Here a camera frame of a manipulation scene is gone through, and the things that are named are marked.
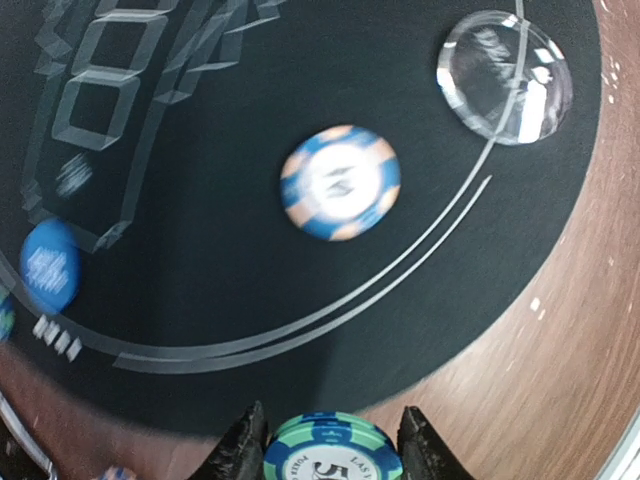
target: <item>white center of poker chip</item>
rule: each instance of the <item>white center of poker chip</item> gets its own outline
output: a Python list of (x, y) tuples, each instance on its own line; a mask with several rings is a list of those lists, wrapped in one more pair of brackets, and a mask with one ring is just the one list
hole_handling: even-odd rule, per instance
[(283, 480), (378, 480), (369, 457), (340, 445), (317, 445), (296, 452), (284, 466)]
[(382, 188), (377, 159), (370, 151), (347, 143), (329, 145), (316, 153), (303, 182), (321, 214), (337, 220), (366, 211)]

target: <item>white curved line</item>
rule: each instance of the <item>white curved line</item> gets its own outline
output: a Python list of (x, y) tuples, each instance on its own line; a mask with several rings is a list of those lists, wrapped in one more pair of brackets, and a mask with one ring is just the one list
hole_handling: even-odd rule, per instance
[(311, 332), (305, 333), (298, 337), (286, 340), (277, 345), (270, 347), (264, 347), (259, 350), (252, 350), (250, 352), (239, 353), (237, 355), (230, 355), (228, 357), (219, 358), (207, 358), (202, 360), (195, 360), (190, 362), (149, 362), (148, 359), (140, 359), (131, 355), (120, 355), (115, 361), (114, 366), (141, 373), (155, 373), (155, 374), (195, 374), (205, 373), (219, 370), (228, 370), (231, 368), (241, 367), (250, 363), (260, 362), (268, 358), (280, 355), (294, 348), (298, 348), (306, 343), (321, 337), (341, 325), (347, 323), (349, 320), (367, 310), (369, 307), (375, 305), (379, 300), (385, 297), (389, 292), (394, 290), (398, 285), (405, 281), (413, 272), (415, 272), (424, 262), (426, 262), (433, 253), (440, 248), (440, 246), (449, 238), (449, 235), (456, 229), (456, 227), (467, 216), (471, 208), (475, 205), (476, 201), (487, 187), (491, 177), (487, 177), (476, 193), (473, 195), (464, 210), (458, 215), (456, 220), (451, 224), (447, 231), (440, 237), (440, 239), (425, 253), (416, 263), (414, 263), (407, 271), (396, 278), (392, 283), (376, 293), (373, 297), (366, 302), (361, 303), (353, 310), (341, 315), (340, 317), (332, 320), (331, 322), (319, 327)]

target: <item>black mat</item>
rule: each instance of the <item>black mat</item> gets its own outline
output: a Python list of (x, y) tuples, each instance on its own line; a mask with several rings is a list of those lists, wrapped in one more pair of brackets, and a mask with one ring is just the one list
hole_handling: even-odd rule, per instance
[[(409, 388), (518, 296), (589, 165), (600, 49), (588, 0), (525, 2), (568, 59), (575, 104), (556, 135), (496, 146), (481, 166), (486, 142), (446, 105), (436, 60), (465, 15), (515, 12), (513, 1), (257, 3), (198, 34), (189, 26), (227, 2), (0, 2), (0, 278), (19, 304), (14, 342), (68, 391), (127, 420), (211, 434), (256, 398), (277, 423)], [(120, 105), (123, 120), (105, 136), (118, 90), (91, 76), (67, 83), (83, 69), (73, 58), (96, 8), (175, 4), (147, 16), (146, 30), (140, 16), (91, 27), (95, 39), (104, 27), (95, 49), (83, 47), (94, 65), (142, 70), (121, 89), (122, 102), (133, 99), (128, 120)], [(222, 42), (216, 18), (231, 32)], [(180, 69), (174, 47), (190, 38), (201, 48), (187, 47)], [(149, 48), (134, 60), (141, 43)], [(71, 100), (77, 91), (66, 107), (63, 88)], [(328, 243), (287, 219), (278, 179), (301, 141), (344, 123), (391, 143), (402, 189), (373, 230)], [(88, 172), (73, 193), (70, 179)], [(39, 313), (15, 273), (33, 224), (51, 215), (83, 248), (77, 300), (47, 319), (81, 340), (73, 362), (32, 334)]]

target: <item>clear plastic disc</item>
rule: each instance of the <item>clear plastic disc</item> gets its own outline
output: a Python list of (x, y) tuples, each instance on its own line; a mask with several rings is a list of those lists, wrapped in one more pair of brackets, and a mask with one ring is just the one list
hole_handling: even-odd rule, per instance
[(469, 128), (503, 145), (555, 133), (573, 100), (560, 48), (529, 21), (500, 11), (475, 13), (453, 29), (438, 83)]

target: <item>wooden table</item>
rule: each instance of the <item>wooden table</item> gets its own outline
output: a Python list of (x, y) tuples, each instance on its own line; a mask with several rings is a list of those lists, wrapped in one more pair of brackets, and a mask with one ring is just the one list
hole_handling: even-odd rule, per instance
[[(393, 433), (402, 407), (420, 406), (478, 479), (594, 478), (640, 405), (640, 3), (596, 0), (596, 8), (600, 132), (560, 242), (485, 335), (365, 413)], [(63, 478), (118, 464), (148, 479), (182, 479), (215, 443), (106, 418), (9, 346), (0, 347), (0, 365), (0, 386)]]

